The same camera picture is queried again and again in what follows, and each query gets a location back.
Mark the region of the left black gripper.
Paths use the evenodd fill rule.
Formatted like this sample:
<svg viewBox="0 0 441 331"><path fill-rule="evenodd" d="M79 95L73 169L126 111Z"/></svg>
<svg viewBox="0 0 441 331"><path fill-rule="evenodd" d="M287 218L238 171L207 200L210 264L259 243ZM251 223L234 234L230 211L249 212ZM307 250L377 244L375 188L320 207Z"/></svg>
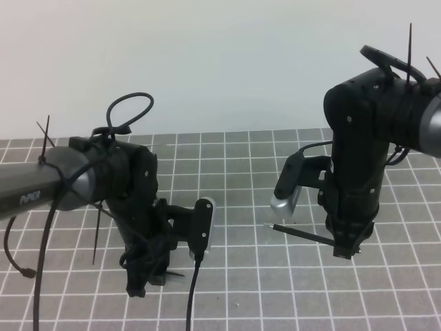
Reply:
<svg viewBox="0 0 441 331"><path fill-rule="evenodd" d="M195 209L170 205L164 198L144 209L127 204L117 210L116 224L125 244L119 263L127 272L129 297L145 297L147 282L165 285L170 252L188 240L194 215Z"/></svg>

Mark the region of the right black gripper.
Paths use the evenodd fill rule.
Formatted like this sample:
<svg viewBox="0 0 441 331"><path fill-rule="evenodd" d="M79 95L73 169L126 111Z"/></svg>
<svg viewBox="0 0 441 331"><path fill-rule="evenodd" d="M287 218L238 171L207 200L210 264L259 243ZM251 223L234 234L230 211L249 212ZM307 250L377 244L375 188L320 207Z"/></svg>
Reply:
<svg viewBox="0 0 441 331"><path fill-rule="evenodd" d="M379 167L358 161L336 163L331 157L305 158L299 184L318 188L319 204L328 213L335 257L351 259L369 239L379 210Z"/></svg>

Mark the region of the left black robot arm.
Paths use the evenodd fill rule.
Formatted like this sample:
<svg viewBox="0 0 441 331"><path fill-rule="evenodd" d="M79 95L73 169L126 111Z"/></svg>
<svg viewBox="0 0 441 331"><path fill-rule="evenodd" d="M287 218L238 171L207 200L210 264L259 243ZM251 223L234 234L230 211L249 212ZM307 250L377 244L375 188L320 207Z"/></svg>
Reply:
<svg viewBox="0 0 441 331"><path fill-rule="evenodd" d="M187 209L159 198L157 170L157 156L145 146L72 137L36 163L1 166L1 217L14 221L43 204L51 211L92 205L107 213L125 245L119 263L127 273L127 293L144 297L147 284L165 283L179 242L201 264L214 213L207 199Z"/></svg>

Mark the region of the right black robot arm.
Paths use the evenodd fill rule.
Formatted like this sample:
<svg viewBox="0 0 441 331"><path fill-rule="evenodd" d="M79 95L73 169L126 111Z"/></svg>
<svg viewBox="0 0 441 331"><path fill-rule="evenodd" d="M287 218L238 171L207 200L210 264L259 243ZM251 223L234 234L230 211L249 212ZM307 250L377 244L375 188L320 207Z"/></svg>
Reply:
<svg viewBox="0 0 441 331"><path fill-rule="evenodd" d="M440 157L440 80L407 83L372 69L329 90L330 157L299 158L298 183L318 188L334 256L350 259L373 232L390 144Z"/></svg>

